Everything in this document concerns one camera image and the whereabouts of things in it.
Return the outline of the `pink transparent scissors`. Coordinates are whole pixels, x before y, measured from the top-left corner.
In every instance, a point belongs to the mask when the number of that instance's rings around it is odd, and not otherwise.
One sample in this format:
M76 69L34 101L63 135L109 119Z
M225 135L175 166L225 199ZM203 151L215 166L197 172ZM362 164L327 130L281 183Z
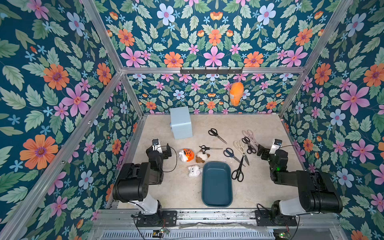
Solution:
M250 140L251 144L255 148L258 147L259 143L256 141L256 138L252 130L242 130L242 134L244 137L247 137Z

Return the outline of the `cream kitchen shears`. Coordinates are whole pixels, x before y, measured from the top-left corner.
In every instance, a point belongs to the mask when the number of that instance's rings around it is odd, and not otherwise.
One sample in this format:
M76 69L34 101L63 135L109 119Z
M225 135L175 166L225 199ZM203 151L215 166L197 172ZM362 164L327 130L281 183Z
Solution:
M242 141L234 141L233 145L242 154L242 156L244 157L244 161L249 166L250 164L247 157L247 152L246 152L247 149L245 147L245 143L243 143Z

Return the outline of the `large black scissors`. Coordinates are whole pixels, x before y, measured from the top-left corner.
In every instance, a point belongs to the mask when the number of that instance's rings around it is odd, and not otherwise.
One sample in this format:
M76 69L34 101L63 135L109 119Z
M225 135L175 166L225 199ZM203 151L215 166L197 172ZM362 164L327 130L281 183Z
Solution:
M244 162L244 157L242 157L238 168L235 169L231 175L232 180L237 180L240 183L244 180L244 173L242 171L243 162Z

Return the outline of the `blue handled scissors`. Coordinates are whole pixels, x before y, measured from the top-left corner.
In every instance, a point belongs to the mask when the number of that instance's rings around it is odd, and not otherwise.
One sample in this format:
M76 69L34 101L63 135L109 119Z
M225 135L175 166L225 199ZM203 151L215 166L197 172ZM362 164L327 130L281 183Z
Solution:
M233 149L231 149L231 148L226 148L226 149L224 150L224 155L225 155L226 157L228 157L228 158L232 158L232 159L236 160L238 163L244 165L244 164L242 163L242 161L239 160L239 159L235 156Z

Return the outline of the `small black thin scissors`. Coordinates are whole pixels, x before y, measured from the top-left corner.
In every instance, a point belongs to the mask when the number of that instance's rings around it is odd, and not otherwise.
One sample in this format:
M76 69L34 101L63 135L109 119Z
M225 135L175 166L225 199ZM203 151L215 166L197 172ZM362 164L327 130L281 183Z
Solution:
M213 148L213 147L207 147L205 145L200 146L201 151L206 152L208 150L222 150L223 148Z

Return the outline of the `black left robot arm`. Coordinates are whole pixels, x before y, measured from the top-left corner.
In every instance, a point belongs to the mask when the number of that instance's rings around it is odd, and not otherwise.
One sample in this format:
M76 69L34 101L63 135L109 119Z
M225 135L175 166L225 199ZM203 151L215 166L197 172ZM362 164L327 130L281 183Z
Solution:
M162 214L160 201L149 193L150 185L160 185L164 179L164 160L172 156L171 146L152 146L146 150L147 162L124 164L112 190L115 201L129 203L142 215Z

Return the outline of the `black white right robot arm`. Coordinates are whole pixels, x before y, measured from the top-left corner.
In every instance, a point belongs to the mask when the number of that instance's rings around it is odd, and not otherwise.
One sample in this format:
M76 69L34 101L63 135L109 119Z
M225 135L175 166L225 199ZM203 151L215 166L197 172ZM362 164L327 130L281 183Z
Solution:
M287 170L288 152L274 145L267 149L258 145L257 155L269 163L270 177L276 185L298 189L298 196L289 200L277 200L271 206L270 216L300 216L313 213L340 214L343 203L329 175L322 172Z

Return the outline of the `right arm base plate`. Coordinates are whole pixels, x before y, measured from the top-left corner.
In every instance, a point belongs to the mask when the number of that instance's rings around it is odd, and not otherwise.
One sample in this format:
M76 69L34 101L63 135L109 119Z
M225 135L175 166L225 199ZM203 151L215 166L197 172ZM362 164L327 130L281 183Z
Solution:
M298 222L295 217L272 217L267 210L255 210L255 219L259 227L296 227Z

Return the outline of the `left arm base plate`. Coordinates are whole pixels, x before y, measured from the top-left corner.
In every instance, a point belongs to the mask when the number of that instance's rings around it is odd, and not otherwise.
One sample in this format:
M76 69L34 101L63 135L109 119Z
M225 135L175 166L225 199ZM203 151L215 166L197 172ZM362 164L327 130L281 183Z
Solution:
M175 227L177 211L160 211L154 215L139 214L135 223L138 227Z

